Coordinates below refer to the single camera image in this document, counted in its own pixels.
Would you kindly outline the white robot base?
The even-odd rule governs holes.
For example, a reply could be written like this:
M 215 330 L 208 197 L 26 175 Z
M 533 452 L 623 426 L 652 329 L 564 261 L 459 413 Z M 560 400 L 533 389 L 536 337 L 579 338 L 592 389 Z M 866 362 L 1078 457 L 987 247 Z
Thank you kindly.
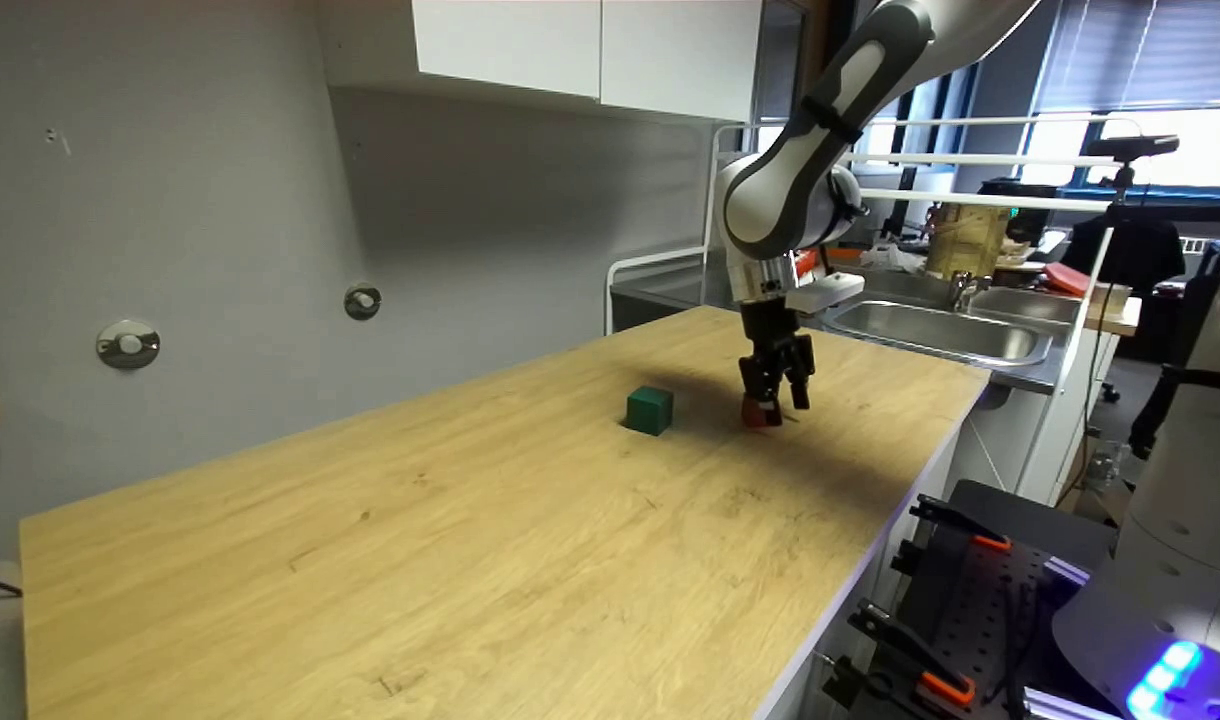
M 1113 551 L 1050 614 L 1070 672 L 1125 720 L 1220 720 L 1220 279 Z

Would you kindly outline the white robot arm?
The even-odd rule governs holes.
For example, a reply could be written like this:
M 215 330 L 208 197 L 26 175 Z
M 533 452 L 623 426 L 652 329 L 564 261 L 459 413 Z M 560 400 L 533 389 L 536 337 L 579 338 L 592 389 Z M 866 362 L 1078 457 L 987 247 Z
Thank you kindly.
M 947 75 L 1000 46 L 1041 0 L 876 0 L 836 54 L 808 78 L 780 137 L 738 157 L 715 185 L 715 238 L 748 357 L 738 359 L 743 421 L 780 422 L 780 393 L 808 402 L 817 373 L 799 330 L 794 293 L 826 306 L 863 293 L 858 274 L 825 273 L 804 285 L 794 254 L 836 238 L 858 217 L 844 153 L 881 108 L 923 78 Z

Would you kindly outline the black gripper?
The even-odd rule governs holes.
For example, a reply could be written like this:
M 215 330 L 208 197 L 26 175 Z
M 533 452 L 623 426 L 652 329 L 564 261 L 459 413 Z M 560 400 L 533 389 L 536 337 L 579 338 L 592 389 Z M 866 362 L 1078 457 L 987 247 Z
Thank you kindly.
M 751 353 L 738 359 L 743 400 L 776 402 L 776 385 L 786 378 L 791 408 L 812 408 L 808 378 L 817 373 L 812 338 L 782 301 L 743 303 L 743 337 Z

